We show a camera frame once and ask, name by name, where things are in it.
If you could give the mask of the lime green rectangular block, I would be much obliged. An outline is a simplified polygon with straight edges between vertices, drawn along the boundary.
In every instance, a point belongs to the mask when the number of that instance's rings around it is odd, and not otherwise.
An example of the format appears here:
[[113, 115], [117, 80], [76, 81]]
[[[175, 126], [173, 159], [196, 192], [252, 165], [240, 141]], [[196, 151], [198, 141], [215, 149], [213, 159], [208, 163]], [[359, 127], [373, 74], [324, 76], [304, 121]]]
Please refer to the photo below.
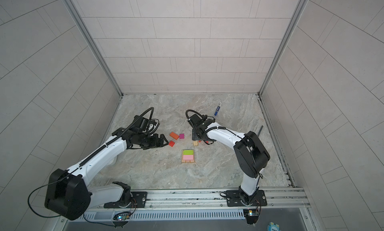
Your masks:
[[194, 154], [194, 150], [183, 150], [183, 155], [193, 155]]

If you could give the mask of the pink rectangular block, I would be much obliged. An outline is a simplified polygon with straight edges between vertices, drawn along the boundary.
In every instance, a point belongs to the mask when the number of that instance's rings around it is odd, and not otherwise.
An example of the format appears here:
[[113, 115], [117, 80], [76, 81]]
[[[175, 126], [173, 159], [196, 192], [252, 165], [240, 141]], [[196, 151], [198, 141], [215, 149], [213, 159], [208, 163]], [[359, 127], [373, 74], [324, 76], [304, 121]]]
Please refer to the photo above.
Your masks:
[[194, 160], [194, 155], [183, 155], [183, 161], [191, 161]]

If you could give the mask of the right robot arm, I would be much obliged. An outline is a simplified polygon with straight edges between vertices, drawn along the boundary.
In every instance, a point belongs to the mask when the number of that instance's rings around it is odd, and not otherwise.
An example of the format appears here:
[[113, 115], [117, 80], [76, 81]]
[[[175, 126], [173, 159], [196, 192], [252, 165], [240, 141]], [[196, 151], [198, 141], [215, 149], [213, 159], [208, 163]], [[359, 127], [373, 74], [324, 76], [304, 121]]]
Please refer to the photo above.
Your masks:
[[226, 199], [243, 206], [266, 206], [267, 201], [264, 191], [260, 190], [259, 181], [271, 157], [259, 136], [252, 131], [246, 134], [232, 131], [219, 125], [214, 117], [192, 109], [186, 111], [186, 118], [193, 130], [193, 141], [207, 145], [219, 142], [234, 150], [243, 171], [243, 180], [233, 195], [226, 192]]

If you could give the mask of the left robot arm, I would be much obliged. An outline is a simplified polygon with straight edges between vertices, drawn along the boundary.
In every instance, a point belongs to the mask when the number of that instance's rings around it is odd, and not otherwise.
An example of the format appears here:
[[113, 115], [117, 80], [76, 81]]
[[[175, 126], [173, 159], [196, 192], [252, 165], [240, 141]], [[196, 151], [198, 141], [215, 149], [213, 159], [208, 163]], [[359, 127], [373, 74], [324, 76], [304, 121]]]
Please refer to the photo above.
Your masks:
[[75, 165], [57, 169], [49, 178], [44, 206], [71, 221], [81, 217], [88, 208], [107, 205], [113, 208], [131, 206], [133, 196], [129, 185], [111, 185], [89, 189], [94, 177], [119, 154], [130, 149], [148, 150], [169, 144], [164, 135], [156, 134], [159, 123], [136, 115], [127, 128], [119, 128], [107, 141]]

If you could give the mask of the orange rectangular block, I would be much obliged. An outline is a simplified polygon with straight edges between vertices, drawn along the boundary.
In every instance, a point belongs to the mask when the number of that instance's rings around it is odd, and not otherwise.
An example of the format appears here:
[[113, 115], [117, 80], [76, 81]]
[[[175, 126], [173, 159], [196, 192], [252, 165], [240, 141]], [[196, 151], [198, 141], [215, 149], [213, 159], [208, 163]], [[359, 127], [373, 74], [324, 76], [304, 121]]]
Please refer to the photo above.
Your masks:
[[175, 140], [178, 140], [178, 139], [179, 139], [179, 135], [177, 135], [177, 134], [174, 133], [174, 132], [171, 132], [171, 133], [170, 133], [170, 137], [172, 137], [172, 138], [175, 139]]

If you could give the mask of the blue marker pen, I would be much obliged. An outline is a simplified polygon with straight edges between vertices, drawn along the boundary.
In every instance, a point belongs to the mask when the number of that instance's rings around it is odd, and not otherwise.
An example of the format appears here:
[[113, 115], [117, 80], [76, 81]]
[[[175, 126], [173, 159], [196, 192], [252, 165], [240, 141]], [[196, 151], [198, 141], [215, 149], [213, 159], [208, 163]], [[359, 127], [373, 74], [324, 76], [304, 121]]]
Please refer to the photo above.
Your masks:
[[214, 116], [215, 116], [215, 117], [218, 115], [218, 113], [219, 113], [219, 111], [220, 111], [220, 108], [221, 108], [221, 105], [222, 105], [222, 103], [220, 102], [220, 103], [218, 104], [216, 110], [215, 110], [215, 113], [214, 113]]

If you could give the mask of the left circuit board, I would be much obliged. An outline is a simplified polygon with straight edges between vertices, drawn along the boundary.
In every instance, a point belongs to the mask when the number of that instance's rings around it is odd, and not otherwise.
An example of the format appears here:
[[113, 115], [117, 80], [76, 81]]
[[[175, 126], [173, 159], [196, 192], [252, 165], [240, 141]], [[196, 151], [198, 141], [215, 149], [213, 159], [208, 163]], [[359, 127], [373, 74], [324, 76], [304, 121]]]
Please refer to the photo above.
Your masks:
[[113, 217], [114, 222], [128, 222], [130, 217], [132, 215], [132, 212], [121, 212], [117, 213]]

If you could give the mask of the circuit board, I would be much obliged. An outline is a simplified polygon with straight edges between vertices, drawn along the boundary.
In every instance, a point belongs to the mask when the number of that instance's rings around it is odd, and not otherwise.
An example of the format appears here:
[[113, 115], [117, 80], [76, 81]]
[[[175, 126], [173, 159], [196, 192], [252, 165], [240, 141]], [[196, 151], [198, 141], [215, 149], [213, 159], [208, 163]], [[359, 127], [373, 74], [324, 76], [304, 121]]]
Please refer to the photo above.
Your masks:
[[132, 212], [121, 212], [117, 213], [113, 217], [114, 222], [128, 222], [130, 217], [132, 215]]
[[243, 213], [248, 225], [254, 225], [258, 222], [260, 217], [259, 210], [243, 210]]

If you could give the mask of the right circuit board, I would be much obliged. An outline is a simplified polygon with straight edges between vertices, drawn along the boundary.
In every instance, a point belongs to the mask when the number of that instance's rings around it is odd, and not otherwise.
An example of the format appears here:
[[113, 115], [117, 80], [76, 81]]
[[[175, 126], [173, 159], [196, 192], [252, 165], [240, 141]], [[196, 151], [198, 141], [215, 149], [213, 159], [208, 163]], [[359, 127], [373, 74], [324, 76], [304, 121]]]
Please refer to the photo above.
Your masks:
[[260, 217], [259, 210], [243, 210], [243, 213], [248, 225], [254, 225], [258, 222]]

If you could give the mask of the light blue object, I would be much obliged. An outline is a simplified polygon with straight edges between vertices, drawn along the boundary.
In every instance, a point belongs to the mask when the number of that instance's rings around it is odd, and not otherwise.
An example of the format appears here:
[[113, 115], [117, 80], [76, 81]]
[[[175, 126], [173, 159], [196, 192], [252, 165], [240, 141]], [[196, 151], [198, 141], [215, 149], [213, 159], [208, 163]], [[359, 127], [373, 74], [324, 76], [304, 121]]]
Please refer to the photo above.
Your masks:
[[269, 225], [267, 226], [267, 231], [280, 231], [280, 226], [273, 222], [269, 222]]

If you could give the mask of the aluminium mounting rail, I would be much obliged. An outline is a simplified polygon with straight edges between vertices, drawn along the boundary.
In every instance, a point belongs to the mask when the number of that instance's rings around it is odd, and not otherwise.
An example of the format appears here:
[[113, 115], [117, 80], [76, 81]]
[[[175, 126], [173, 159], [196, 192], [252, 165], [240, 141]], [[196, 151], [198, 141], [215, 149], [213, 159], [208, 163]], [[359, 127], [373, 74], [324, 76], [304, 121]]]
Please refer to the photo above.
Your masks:
[[239, 190], [133, 190], [123, 193], [123, 200], [113, 199], [120, 188], [107, 187], [90, 191], [90, 201], [85, 198], [67, 198], [70, 212], [80, 216], [92, 208], [104, 209], [218, 209], [226, 207], [250, 208], [295, 208], [308, 207], [310, 202], [302, 188], [271, 188], [258, 190], [251, 203], [246, 204], [245, 196]]

